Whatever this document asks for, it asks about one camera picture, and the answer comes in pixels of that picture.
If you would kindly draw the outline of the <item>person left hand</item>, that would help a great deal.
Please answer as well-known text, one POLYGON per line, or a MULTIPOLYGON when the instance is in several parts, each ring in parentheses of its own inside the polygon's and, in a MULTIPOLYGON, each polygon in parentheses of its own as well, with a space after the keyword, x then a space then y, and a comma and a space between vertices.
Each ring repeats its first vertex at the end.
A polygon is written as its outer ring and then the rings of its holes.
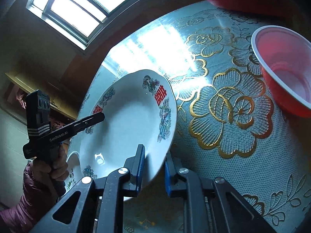
POLYGON ((55 160, 47 163, 37 158, 34 159, 30 163, 33 177, 35 180, 42 183, 47 183, 50 180, 50 177, 56 181, 64 181, 69 176, 66 158, 66 150, 63 145, 60 145, 58 147, 58 155, 55 160))

